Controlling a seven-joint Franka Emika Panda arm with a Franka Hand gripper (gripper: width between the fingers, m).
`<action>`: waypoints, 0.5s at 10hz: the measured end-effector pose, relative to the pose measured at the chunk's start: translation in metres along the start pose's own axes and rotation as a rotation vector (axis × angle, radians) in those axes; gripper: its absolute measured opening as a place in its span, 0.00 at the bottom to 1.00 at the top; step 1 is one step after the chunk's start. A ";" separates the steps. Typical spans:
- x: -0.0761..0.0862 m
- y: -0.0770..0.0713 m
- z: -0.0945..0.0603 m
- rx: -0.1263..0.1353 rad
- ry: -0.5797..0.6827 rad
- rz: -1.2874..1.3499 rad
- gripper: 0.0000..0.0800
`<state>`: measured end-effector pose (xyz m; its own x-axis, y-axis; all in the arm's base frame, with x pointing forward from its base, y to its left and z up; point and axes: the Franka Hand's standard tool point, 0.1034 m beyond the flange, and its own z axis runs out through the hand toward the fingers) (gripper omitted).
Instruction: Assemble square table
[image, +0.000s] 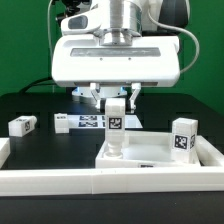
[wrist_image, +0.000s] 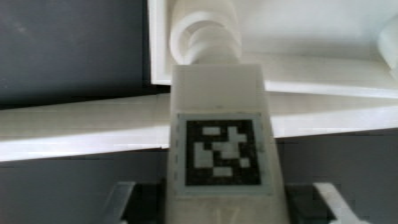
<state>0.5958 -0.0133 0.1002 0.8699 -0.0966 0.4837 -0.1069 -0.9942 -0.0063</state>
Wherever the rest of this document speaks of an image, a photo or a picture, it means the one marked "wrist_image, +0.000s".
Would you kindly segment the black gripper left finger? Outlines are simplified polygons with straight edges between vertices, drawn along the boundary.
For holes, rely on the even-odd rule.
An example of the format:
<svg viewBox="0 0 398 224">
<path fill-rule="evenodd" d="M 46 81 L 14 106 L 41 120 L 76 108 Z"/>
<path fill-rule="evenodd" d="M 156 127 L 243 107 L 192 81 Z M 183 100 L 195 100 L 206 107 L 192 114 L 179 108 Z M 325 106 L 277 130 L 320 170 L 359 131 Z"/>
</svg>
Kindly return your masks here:
<svg viewBox="0 0 398 224">
<path fill-rule="evenodd" d="M 99 224 L 165 224 L 165 184 L 119 182 L 112 188 Z"/>
</svg>

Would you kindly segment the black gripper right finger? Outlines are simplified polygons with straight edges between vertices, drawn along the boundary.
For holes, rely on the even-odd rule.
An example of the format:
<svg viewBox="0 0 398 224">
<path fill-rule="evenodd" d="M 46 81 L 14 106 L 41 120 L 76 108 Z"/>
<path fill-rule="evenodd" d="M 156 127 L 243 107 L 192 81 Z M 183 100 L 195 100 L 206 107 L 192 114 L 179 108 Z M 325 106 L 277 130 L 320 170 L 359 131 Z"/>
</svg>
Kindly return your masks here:
<svg viewBox="0 0 398 224">
<path fill-rule="evenodd" d="M 286 185 L 291 224 L 371 224 L 359 218 L 332 183 Z"/>
</svg>

